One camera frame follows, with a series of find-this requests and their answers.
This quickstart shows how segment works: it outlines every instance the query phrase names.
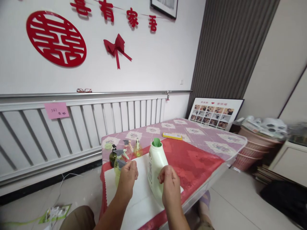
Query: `black bag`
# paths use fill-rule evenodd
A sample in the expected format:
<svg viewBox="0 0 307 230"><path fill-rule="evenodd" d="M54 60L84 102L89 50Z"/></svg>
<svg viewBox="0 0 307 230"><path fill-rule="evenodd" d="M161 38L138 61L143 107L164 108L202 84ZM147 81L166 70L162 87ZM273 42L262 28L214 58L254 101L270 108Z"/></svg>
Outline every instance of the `black bag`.
<svg viewBox="0 0 307 230"><path fill-rule="evenodd" d="M274 180L260 196L292 221L307 230L307 189L288 181Z"/></svg>

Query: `photo collage board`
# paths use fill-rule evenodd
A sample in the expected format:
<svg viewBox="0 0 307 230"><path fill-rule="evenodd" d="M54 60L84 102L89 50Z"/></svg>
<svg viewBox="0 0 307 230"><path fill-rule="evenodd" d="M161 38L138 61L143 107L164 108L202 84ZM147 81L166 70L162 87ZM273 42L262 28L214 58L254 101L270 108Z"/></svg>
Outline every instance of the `photo collage board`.
<svg viewBox="0 0 307 230"><path fill-rule="evenodd" d="M195 98L189 120L229 131L244 100Z"/></svg>

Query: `gray striped wall panel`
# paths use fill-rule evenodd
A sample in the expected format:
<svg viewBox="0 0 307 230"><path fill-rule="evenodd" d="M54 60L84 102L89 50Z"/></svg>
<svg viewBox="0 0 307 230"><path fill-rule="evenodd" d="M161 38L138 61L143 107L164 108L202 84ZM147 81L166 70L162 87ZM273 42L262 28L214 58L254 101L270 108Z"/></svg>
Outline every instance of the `gray striped wall panel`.
<svg viewBox="0 0 307 230"><path fill-rule="evenodd" d="M207 0L186 116L196 97L242 99L279 0Z"/></svg>

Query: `pink sticky note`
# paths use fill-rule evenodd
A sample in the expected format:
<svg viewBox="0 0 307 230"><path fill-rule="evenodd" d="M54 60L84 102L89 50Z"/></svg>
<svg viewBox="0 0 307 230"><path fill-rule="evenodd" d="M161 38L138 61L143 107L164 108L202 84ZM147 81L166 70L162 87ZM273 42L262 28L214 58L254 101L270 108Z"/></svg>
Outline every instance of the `pink sticky note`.
<svg viewBox="0 0 307 230"><path fill-rule="evenodd" d="M44 105L49 119L69 117L65 102L46 103Z"/></svg>

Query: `plastic basket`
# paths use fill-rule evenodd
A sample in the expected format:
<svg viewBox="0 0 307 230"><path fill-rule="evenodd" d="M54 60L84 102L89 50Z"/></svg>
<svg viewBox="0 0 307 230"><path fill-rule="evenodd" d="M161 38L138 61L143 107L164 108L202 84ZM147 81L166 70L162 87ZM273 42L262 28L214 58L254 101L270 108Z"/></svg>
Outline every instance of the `plastic basket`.
<svg viewBox="0 0 307 230"><path fill-rule="evenodd" d="M247 147L242 148L242 150L239 152L239 154L247 156L247 157L252 157L252 158L261 158L263 157L264 154L269 153L268 151L258 151L254 149L250 149Z"/></svg>
<svg viewBox="0 0 307 230"><path fill-rule="evenodd" d="M247 144L245 146L246 148L250 148L257 151L270 151L273 146L266 146L266 145L260 145L255 142L247 141Z"/></svg>
<svg viewBox="0 0 307 230"><path fill-rule="evenodd" d="M236 161L234 162L232 166L241 171L245 171L250 166L252 166L253 163L255 163L257 160L260 160L260 159L262 159L262 157L261 158L247 157L239 153L236 157Z"/></svg>
<svg viewBox="0 0 307 230"><path fill-rule="evenodd" d="M241 127L241 130L239 131L238 135L244 136L247 138L248 141L256 143L258 145L264 145L267 147L274 147L276 144L281 144L282 142L271 140L269 138L265 138L262 136L259 136L243 127Z"/></svg>

